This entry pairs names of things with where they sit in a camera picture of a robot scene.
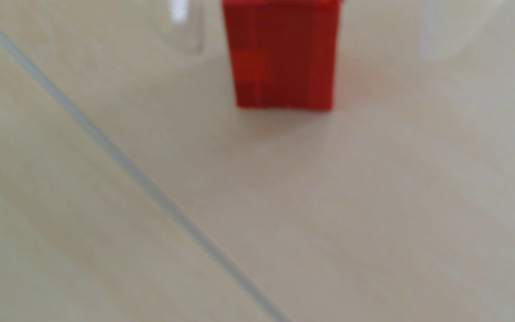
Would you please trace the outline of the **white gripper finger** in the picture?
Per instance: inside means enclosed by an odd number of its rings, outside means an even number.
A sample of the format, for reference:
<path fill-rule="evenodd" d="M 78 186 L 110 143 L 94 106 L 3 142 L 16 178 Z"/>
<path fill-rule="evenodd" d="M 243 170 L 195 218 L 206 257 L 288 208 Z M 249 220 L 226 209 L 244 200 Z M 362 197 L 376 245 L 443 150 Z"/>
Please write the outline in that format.
<path fill-rule="evenodd" d="M 187 55 L 200 55 L 204 48 L 203 1 L 152 1 L 150 19 L 166 44 Z"/>
<path fill-rule="evenodd" d="M 422 1 L 419 46 L 428 60 L 458 53 L 505 1 Z"/>

